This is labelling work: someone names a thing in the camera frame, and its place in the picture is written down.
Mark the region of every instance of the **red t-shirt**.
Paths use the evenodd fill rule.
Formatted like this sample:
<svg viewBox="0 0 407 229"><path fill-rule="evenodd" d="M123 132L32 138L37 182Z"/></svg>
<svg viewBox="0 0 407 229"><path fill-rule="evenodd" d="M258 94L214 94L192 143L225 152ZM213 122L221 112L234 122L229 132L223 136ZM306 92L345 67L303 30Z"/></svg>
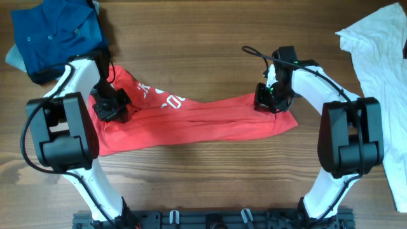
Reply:
<svg viewBox="0 0 407 229"><path fill-rule="evenodd" d="M115 89L124 88L132 104L126 123L100 121L89 113L99 137L100 155L153 146L202 141L244 141L283 133L296 127L289 111L272 114L254 110L254 93L215 102L197 102L143 85L115 66ZM109 79L113 77L110 67Z"/></svg>

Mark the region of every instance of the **table surface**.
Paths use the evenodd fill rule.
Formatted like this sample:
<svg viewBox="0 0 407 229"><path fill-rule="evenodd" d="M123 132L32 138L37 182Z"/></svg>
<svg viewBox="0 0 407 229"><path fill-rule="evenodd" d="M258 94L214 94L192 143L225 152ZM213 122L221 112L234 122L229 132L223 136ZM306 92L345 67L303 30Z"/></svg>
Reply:
<svg viewBox="0 0 407 229"><path fill-rule="evenodd" d="M0 4L0 228L70 228L88 210L61 176L40 174L20 153L25 104L54 83L39 86L4 63L14 43L10 11L35 0ZM361 94L350 54L334 33L388 1L151 1L101 4L100 20L114 63L139 81L197 101L244 95L264 82L263 53L294 45L299 59L316 60L339 84ZM266 209L296 207L320 169L320 116L304 99L290 109L299 126L245 142L160 146L101 158L108 179L133 210ZM35 158L31 137L27 149ZM382 166L349 191L358 228L406 228L396 212Z"/></svg>

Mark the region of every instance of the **blue shirt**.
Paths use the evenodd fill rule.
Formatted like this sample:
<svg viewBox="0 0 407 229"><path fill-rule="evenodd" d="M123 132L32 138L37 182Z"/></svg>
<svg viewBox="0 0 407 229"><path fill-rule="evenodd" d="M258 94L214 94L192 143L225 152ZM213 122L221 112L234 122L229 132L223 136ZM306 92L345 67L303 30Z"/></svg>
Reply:
<svg viewBox="0 0 407 229"><path fill-rule="evenodd" d="M33 9L12 11L11 16L17 48L35 83L58 77L38 74L50 65L108 45L96 11L86 0L44 0Z"/></svg>

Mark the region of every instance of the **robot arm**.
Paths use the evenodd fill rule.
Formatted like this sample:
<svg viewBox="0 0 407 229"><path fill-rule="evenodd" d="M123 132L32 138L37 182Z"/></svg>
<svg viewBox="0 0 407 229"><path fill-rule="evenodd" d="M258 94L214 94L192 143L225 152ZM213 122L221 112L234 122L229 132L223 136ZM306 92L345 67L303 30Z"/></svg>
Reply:
<svg viewBox="0 0 407 229"><path fill-rule="evenodd" d="M126 203L111 186L100 166L97 158L99 142L86 108L87 99L92 95L96 101L93 108L101 120L126 119L126 104L130 99L123 89L116 91L109 85L108 67L109 62L101 53L75 57L66 65L61 79L44 99L28 102L27 114L30 115L42 101L53 95L53 99L42 105L31 121L31 134L39 162L72 182L88 204L94 225L109 224L110 221L126 228L124 225L137 223L134 223L136 220L123 220L133 217L131 213L128 215L130 211ZM68 129L52 130L52 127L64 122ZM77 175L81 181L69 174Z"/></svg>
<svg viewBox="0 0 407 229"><path fill-rule="evenodd" d="M255 108L273 113L286 111L294 96L300 94L321 115L318 156L322 168L298 208L304 213L304 225L329 225L351 186L383 160L380 105L374 98L362 99L343 89L314 60L298 60L292 46L280 47L272 56L270 59L273 59L274 66L267 72L267 86L259 83L257 87ZM351 127L358 128L357 121L361 137L349 132ZM360 139L363 153L359 151ZM364 171L361 171L360 164L363 164Z"/></svg>

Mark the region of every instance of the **wire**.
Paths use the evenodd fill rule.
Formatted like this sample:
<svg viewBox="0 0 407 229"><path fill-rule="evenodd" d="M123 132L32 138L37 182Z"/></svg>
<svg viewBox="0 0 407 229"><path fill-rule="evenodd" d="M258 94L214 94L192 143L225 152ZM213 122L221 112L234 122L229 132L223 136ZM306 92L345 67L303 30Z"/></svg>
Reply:
<svg viewBox="0 0 407 229"><path fill-rule="evenodd" d="M50 102L56 95L58 95L63 89L64 87L67 85L67 83L69 82L69 80L73 77L74 73L75 73L75 68L72 64L70 63L60 63L60 64L54 64L44 70L42 70L41 72L45 72L48 71L50 69L52 69L55 66L69 66L71 68L71 72L69 73L68 77L61 83L61 85L57 88L57 90L52 93L49 97L45 98L45 100L43 100L40 104L38 104L38 106L36 106L34 108L34 110L32 111L32 113L28 116L27 121L24 124L22 133L21 133L21 138L20 138L20 148L21 148L21 154L25 160L25 162L30 165L33 169L40 171L40 172L44 172L46 174L60 174L60 175L67 175L67 176L72 176L75 177L79 183L82 184L83 188L85 189L86 193L89 195L89 197L92 199L93 204L95 204L96 208L100 211L100 213L107 219L107 221L114 227L117 227L113 221L109 218L109 216L107 216L107 214L104 212L104 210L102 209L101 205L97 202L96 198L92 195L92 192L89 190L88 186L86 185L86 183L84 182L83 178L73 174L71 172L65 172L65 173L57 173L53 170L46 170L46 169L42 169L41 167L38 167L37 165L35 165L30 158L27 155L27 151L25 149L25 137L27 135L27 130L28 127L30 126L30 123L32 121L32 119L35 117L35 115L38 113L38 111L48 102Z"/></svg>
<svg viewBox="0 0 407 229"><path fill-rule="evenodd" d="M259 51L255 50L254 48L252 48L252 47L250 47L250 46L243 46L243 47L246 47L247 49L250 49L250 50L254 51L255 53L258 54L258 57L259 57L259 55L262 55ZM267 74L268 74L268 61L267 61L267 59L264 58L264 57L263 57L263 60L264 60L265 63L266 63L266 70L263 72L263 76L264 76L264 77L267 77Z"/></svg>
<svg viewBox="0 0 407 229"><path fill-rule="evenodd" d="M287 61L283 61L283 60L279 60L279 59L275 59L273 57L263 55L259 51L255 50L254 48L252 48L250 46L243 46L242 50L244 52L248 53L248 54L251 54L251 55L254 55L254 56L257 56L257 57L261 57L261 58L266 59L266 60L272 60L272 61L276 61L276 62L280 62L280 63L283 63L283 64L287 64L287 65L290 65L290 66L297 67L299 69L308 71L308 72L322 78L323 80L328 82L335 90L337 90L339 92L339 95L342 96L347 101L348 106L349 106L349 108L351 109L351 111L353 113L354 122L355 122L355 125L356 125L356 128L357 128L357 136L359 138L359 156L360 156L359 174L357 176L351 177L350 179L348 179L347 181L344 182L343 187L342 187L341 191L339 192L338 196L335 198L334 202L328 207L328 209L326 209L324 214L322 214L322 216L320 218L318 218L316 221L310 223L307 226L307 228L311 228L311 227L315 226L317 223L319 223L320 221L322 221L325 218L325 216L327 216L329 214L329 212L333 210L333 208L339 202L339 200L342 198L342 195L345 193L346 189L349 187L349 184L352 181L355 181L355 180L360 179L360 178L363 177L363 174L364 174L364 149L363 149L363 139L362 139L362 128L361 128L361 123L359 121L359 115L357 114L356 108L352 104L352 101L345 94L344 89L339 88L330 79L328 79L327 77L325 77L322 74L318 73L317 71L313 71L311 69L308 69L308 68L303 67L303 66L296 65L294 63L290 63L290 62L287 62Z"/></svg>
<svg viewBox="0 0 407 229"><path fill-rule="evenodd" d="M115 79L116 79L116 70L114 69L113 61L112 61L111 59L109 59L109 62L110 62L110 64L112 65L112 68L113 68L113 80L110 81L110 82L108 82L108 83L109 83L109 84L112 84L112 83L115 81Z"/></svg>

